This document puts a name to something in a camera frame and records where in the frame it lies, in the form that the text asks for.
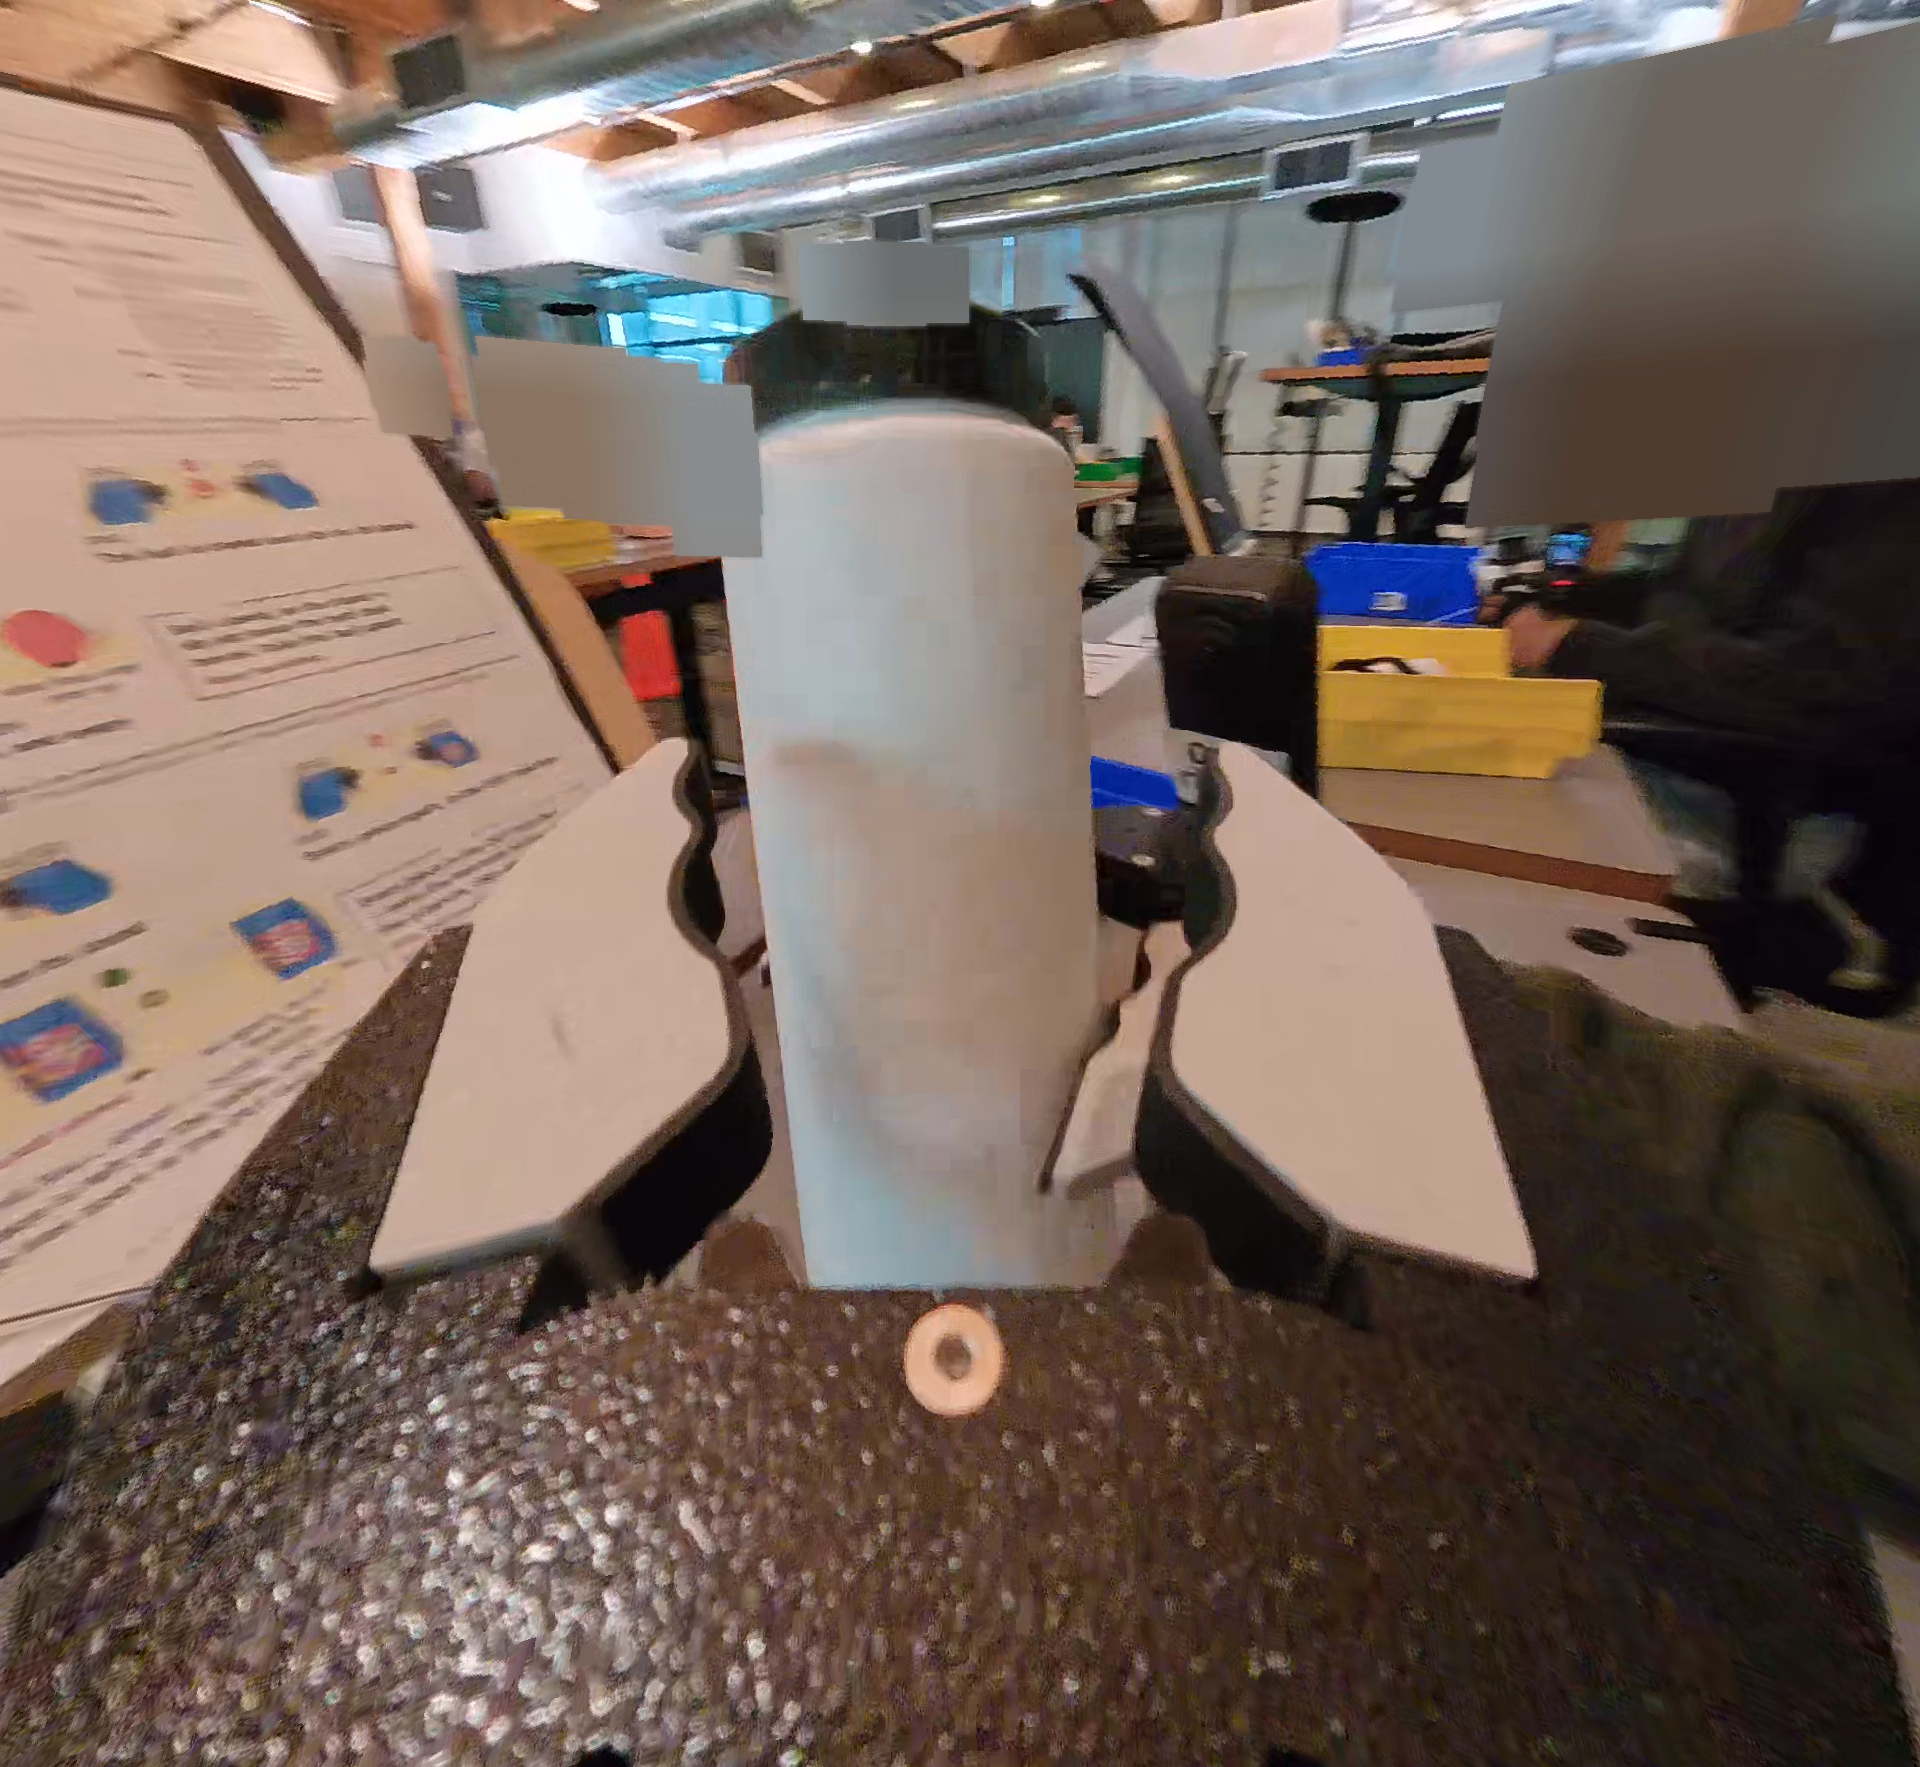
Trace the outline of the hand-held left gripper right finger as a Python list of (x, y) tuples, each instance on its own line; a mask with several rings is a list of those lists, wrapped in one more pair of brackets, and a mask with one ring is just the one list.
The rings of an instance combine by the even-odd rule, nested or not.
[(1523, 1303), (1539, 1259), (1435, 929), (1390, 863), (1237, 743), (1195, 849), (1131, 1131), (1222, 1283), (1352, 1325), (1382, 1267)]

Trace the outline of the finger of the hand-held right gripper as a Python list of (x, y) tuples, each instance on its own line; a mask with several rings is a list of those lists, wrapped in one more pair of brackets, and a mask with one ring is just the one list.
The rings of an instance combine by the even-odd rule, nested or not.
[(1143, 929), (1105, 919), (1102, 963), (1113, 967), (1115, 999), (1092, 1027), (1068, 1109), (1037, 1171), (1054, 1199), (1090, 1199), (1135, 1173), (1135, 1129), (1145, 1067), (1165, 985), (1187, 957), (1177, 919)]

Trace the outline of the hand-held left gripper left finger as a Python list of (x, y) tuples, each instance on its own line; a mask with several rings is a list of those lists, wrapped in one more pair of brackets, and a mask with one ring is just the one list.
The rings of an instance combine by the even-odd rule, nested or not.
[(371, 1239), (381, 1289), (530, 1259), (540, 1323), (698, 1283), (775, 1155), (714, 843), (703, 757), (659, 741), (488, 893)]

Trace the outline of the white cylinder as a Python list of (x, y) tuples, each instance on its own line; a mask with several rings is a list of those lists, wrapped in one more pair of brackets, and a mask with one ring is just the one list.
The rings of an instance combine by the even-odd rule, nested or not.
[(1118, 1243), (1037, 1185), (1100, 1015), (1070, 475), (951, 401), (760, 439), (725, 605), (816, 1285), (1082, 1285)]

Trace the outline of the person's right forearm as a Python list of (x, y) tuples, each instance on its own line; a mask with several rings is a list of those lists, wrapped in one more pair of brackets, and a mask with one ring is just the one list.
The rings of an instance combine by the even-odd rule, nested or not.
[(1513, 965), (1580, 1099), (1716, 1227), (1740, 1305), (1836, 1471), (1916, 1535), (1916, 1013), (1765, 995), (1738, 1029), (1636, 1011)]

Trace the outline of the yellow plastic bin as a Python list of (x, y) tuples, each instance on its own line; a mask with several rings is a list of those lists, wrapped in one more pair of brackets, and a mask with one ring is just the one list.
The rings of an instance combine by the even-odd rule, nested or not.
[(1495, 627), (1336, 621), (1316, 641), (1325, 769), (1544, 779), (1600, 743), (1601, 685), (1516, 673)]
[(571, 519), (556, 509), (506, 509), (483, 521), (502, 547), (544, 561), (564, 575), (609, 571), (617, 565), (617, 533), (602, 521)]

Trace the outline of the dark tilted board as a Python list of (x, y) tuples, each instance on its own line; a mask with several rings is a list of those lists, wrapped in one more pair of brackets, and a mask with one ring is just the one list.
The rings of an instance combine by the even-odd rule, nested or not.
[(1241, 555), (1251, 541), (1220, 439), (1201, 395), (1141, 292), (1119, 272), (1088, 262), (1070, 276), (1094, 315), (1139, 371), (1154, 399), (1162, 471), (1191, 555)]

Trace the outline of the standing desk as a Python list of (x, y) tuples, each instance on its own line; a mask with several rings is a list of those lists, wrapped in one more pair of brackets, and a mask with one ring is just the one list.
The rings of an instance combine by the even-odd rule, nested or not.
[[(1483, 387), (1495, 331), (1425, 333), (1337, 343), (1314, 361), (1271, 365), (1273, 391), (1259, 485), (1259, 519), (1280, 523), (1280, 493), (1291, 491), (1287, 533), (1305, 541), (1314, 519), (1330, 537), (1427, 545), (1458, 539), (1468, 515), (1458, 491), (1475, 459)], [(1447, 403), (1425, 461), (1397, 457), (1409, 409)]]

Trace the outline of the printed instruction board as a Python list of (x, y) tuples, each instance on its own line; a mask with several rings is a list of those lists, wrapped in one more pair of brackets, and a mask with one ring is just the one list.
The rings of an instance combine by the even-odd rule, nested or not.
[(5, 78), (3, 1409), (631, 761), (228, 140)]

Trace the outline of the black floor lamp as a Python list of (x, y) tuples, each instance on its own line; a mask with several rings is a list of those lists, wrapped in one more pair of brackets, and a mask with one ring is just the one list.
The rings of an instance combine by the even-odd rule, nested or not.
[[(1334, 349), (1354, 349), (1363, 341), (1355, 325), (1348, 300), (1352, 290), (1354, 266), (1358, 256), (1358, 238), (1361, 226), (1386, 220), (1401, 206), (1401, 196), (1388, 190), (1340, 190), (1318, 196), (1307, 204), (1307, 218), (1319, 228), (1336, 230), (1336, 256), (1328, 300), (1319, 325), (1310, 329), (1316, 355), (1330, 355)], [(1372, 445), (1360, 479), (1360, 493), (1348, 509), (1349, 539), (1378, 539), (1380, 519), (1386, 505), (1386, 485), (1397, 443), (1401, 403), (1384, 381), (1370, 381), (1374, 407)]]

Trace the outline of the metal ventilation duct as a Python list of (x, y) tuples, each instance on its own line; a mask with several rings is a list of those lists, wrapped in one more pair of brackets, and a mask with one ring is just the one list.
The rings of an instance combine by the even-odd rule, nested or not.
[[(1037, 174), (1263, 148), (1399, 110), (1497, 94), (1556, 60), (1626, 56), (1668, 14), (1749, 32), (1806, 0), (1305, 0), (1209, 24), (1102, 36), (1035, 58), (788, 116), (612, 168), (616, 206), (680, 212), (675, 244), (744, 226), (900, 208)], [(1886, 18), (1892, 0), (1865, 0)], [(333, 118), (355, 162), (451, 166), (641, 116), (698, 112), (802, 74), (931, 48), (1042, 36), (1115, 0), (625, 0), (512, 50), (454, 32), (391, 56), (393, 86)]]

